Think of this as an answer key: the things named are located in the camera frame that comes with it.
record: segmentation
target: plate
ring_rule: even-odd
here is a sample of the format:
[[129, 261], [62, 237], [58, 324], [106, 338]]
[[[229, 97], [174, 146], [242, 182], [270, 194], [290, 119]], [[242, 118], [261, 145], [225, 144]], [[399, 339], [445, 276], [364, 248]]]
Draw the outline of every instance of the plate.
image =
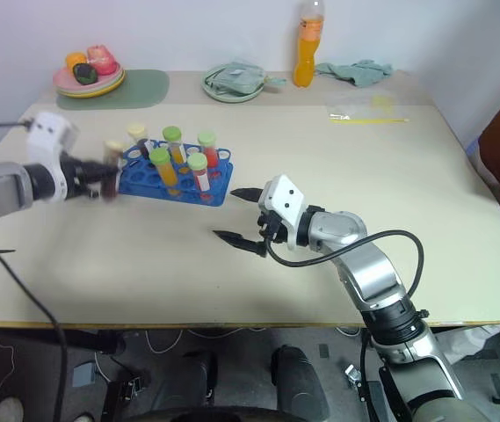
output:
[[252, 98], [257, 97], [259, 93], [263, 90], [264, 84], [259, 85], [259, 87], [253, 91], [251, 94], [243, 95], [243, 94], [235, 94], [234, 92], [223, 92], [217, 94], [208, 84], [207, 79], [213, 74], [218, 73], [223, 70], [227, 65], [222, 64], [221, 66], [216, 66], [215, 68], [210, 69], [204, 76], [203, 80], [200, 83], [200, 86], [207, 93], [210, 98], [216, 99], [217, 101], [221, 101], [222, 103], [243, 103], [244, 101], [249, 101]]
[[71, 92], [74, 94], [90, 93], [97, 90], [104, 89], [105, 87], [113, 84], [122, 78], [123, 68], [120, 64], [111, 75], [100, 76], [98, 81], [94, 84], [82, 85], [74, 78], [74, 74], [68, 68], [59, 69], [53, 76], [53, 84], [58, 90]]
[[68, 92], [64, 90], [57, 90], [57, 92], [61, 95], [64, 95], [66, 97], [71, 97], [71, 98], [92, 98], [92, 97], [99, 97], [100, 95], [106, 94], [107, 92], [111, 92], [115, 88], [118, 88], [119, 85], [123, 83], [125, 80], [125, 76], [127, 73], [123, 70], [121, 77], [116, 80], [113, 84], [108, 85], [104, 88], [101, 88], [100, 90], [93, 91], [93, 92]]

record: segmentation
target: green plate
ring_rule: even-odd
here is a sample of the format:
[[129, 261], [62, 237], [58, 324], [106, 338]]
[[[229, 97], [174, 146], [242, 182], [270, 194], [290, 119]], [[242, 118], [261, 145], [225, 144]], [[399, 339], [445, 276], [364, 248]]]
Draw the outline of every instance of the green plate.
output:
[[213, 98], [217, 101], [221, 101], [222, 103], [243, 103], [244, 101], [250, 101], [252, 98], [257, 97], [259, 95], [259, 92], [261, 92], [264, 88], [264, 85], [261, 84], [259, 88], [257, 88], [255, 91], [253, 91], [251, 94], [243, 95], [239, 94], [236, 95], [234, 92], [224, 92], [221, 94], [217, 94], [214, 92], [214, 90], [207, 85], [207, 79], [214, 73], [217, 73], [221, 70], [223, 70], [226, 67], [226, 65], [222, 64], [221, 66], [216, 66], [215, 68], [210, 69], [204, 76], [203, 79], [200, 83], [200, 86], [203, 88], [203, 91], [207, 93], [207, 95], [210, 98]]
[[70, 98], [59, 94], [56, 104], [63, 110], [145, 108], [162, 102], [169, 88], [170, 78], [161, 70], [127, 70], [127, 77], [114, 91], [95, 98]]

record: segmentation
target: bottle cap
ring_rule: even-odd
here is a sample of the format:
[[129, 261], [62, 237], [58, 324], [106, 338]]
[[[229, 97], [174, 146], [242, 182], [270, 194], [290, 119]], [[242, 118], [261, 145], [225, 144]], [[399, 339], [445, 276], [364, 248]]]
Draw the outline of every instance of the bottle cap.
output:
[[176, 142], [181, 140], [181, 129], [177, 126], [165, 127], [162, 131], [163, 139], [167, 142]]
[[114, 141], [113, 139], [109, 141], [105, 141], [105, 149], [114, 151], [114, 152], [123, 152], [127, 147], [124, 143], [119, 141]]
[[207, 157], [200, 152], [194, 152], [187, 158], [187, 165], [194, 171], [205, 170], [207, 167]]
[[140, 139], [148, 139], [148, 132], [146, 131], [146, 127], [141, 123], [131, 123], [127, 127], [127, 132], [136, 141], [139, 141]]
[[216, 135], [212, 130], [203, 130], [198, 136], [201, 147], [213, 147], [216, 144]]
[[168, 152], [168, 149], [164, 147], [152, 149], [149, 157], [153, 165], [166, 164], [170, 162], [170, 153]]

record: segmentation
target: test tube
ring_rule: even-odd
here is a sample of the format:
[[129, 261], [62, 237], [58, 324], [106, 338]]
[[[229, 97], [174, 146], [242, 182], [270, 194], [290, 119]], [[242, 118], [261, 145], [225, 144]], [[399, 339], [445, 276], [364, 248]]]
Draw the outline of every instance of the test tube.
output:
[[207, 174], [207, 157], [205, 154], [201, 154], [200, 152], [195, 152], [187, 158], [187, 165], [191, 169], [193, 173], [193, 178], [195, 179], [195, 184], [197, 188], [202, 192], [200, 198], [202, 200], [211, 200], [213, 197], [208, 193], [204, 193], [206, 191], [210, 191], [211, 184], [208, 181]]
[[[119, 165], [125, 146], [117, 141], [106, 141], [103, 148], [103, 163]], [[113, 200], [117, 197], [117, 175], [101, 180], [101, 197], [104, 200]]]
[[162, 135], [163, 139], [170, 146], [171, 156], [175, 164], [185, 164], [187, 162], [187, 154], [185, 154], [185, 147], [181, 142], [181, 130], [179, 127], [168, 126], [162, 131]]
[[209, 168], [218, 167], [218, 152], [216, 151], [216, 135], [211, 130], [199, 133], [199, 144], [203, 147], [203, 153], [207, 156]]
[[[157, 168], [164, 185], [173, 187], [178, 184], [178, 175], [173, 170], [170, 153], [167, 148], [152, 149], [152, 152], [150, 152], [150, 161]], [[171, 196], [178, 196], [181, 191], [178, 189], [168, 189], [168, 193]]]
[[134, 144], [138, 147], [144, 159], [149, 160], [150, 152], [154, 147], [148, 137], [146, 127], [140, 123], [132, 123], [128, 125], [127, 132], [133, 138]]

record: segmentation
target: yellow cap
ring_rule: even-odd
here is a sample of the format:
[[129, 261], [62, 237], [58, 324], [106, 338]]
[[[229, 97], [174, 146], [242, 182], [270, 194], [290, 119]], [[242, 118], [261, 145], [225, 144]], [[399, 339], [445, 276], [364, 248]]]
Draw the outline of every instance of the yellow cap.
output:
[[146, 127], [141, 123], [131, 123], [127, 127], [127, 133], [134, 138], [135, 141], [140, 139], [148, 139]]
[[123, 152], [127, 146], [119, 141], [114, 141], [113, 139], [109, 141], [105, 141], [104, 143], [105, 149], [113, 152]]

